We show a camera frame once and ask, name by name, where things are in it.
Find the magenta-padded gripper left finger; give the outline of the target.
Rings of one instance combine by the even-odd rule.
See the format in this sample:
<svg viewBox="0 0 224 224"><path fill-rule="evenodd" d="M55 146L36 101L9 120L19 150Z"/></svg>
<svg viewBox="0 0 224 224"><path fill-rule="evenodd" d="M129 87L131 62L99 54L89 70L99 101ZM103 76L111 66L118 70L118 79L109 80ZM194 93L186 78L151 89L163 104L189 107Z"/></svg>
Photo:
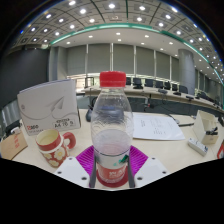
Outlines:
<svg viewBox="0 0 224 224"><path fill-rule="evenodd" d="M68 157L54 174L78 186L94 188L96 183L94 148L90 146L78 156Z"/></svg>

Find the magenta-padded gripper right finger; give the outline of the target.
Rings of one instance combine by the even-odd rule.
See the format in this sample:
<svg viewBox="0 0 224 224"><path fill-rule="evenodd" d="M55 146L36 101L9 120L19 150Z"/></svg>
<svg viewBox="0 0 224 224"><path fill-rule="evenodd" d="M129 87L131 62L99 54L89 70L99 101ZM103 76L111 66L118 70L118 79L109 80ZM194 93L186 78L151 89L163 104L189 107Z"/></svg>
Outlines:
<svg viewBox="0 0 224 224"><path fill-rule="evenodd" d="M140 188L169 175L169 171L155 157L148 157L136 147L130 148L128 183L130 188Z"/></svg>

